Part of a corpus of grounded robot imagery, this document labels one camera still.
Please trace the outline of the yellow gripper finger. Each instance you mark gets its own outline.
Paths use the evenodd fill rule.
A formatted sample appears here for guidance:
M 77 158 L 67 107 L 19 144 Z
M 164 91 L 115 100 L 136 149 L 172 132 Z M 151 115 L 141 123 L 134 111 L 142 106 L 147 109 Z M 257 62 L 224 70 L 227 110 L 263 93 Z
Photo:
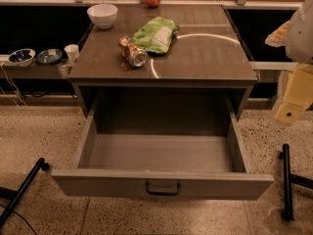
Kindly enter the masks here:
M 288 82 L 274 119 L 293 124 L 313 104 L 313 65 L 300 65 L 288 75 Z

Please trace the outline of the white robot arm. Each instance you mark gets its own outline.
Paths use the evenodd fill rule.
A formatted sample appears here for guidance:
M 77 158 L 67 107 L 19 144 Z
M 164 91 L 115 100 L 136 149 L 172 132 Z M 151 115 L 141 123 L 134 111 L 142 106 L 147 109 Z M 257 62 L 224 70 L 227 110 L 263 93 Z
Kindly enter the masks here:
M 267 36 L 265 43 L 284 46 L 286 55 L 297 63 L 289 73 L 287 87 L 274 119 L 292 124 L 313 104 L 313 0 L 305 0 L 291 16 Z

